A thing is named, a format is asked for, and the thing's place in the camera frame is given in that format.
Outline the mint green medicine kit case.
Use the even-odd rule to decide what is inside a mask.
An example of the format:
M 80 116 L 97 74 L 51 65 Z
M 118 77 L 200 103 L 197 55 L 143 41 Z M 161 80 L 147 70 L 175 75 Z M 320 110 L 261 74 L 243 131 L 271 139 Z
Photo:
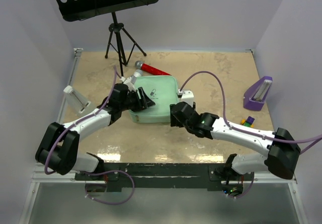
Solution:
M 135 123 L 169 123 L 170 105 L 178 100 L 178 83 L 173 76 L 138 77 L 135 88 L 142 87 L 155 105 L 139 112 L 130 111 L 131 120 Z

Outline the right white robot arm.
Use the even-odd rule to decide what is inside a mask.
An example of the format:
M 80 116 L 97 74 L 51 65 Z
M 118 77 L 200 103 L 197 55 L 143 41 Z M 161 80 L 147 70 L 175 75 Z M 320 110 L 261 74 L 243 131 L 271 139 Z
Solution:
M 294 176 L 301 152 L 288 130 L 265 131 L 226 123 L 211 113 L 198 114 L 186 102 L 170 105 L 171 126 L 183 127 L 199 138 L 232 142 L 254 151 L 248 155 L 232 154 L 225 163 L 224 174 L 230 180 L 250 172 L 270 172 L 286 180 Z

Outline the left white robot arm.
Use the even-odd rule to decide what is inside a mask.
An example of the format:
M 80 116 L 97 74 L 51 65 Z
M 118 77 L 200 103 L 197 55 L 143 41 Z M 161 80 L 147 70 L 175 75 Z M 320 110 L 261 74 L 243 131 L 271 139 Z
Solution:
M 85 172 L 93 180 L 104 175 L 102 159 L 90 153 L 81 154 L 79 143 L 94 132 L 115 123 L 122 112 L 138 112 L 155 106 L 142 87 L 130 90 L 126 84 L 116 84 L 102 104 L 90 114 L 65 124 L 51 123 L 40 142 L 35 160 L 42 163 L 50 175 L 65 175 L 70 171 Z

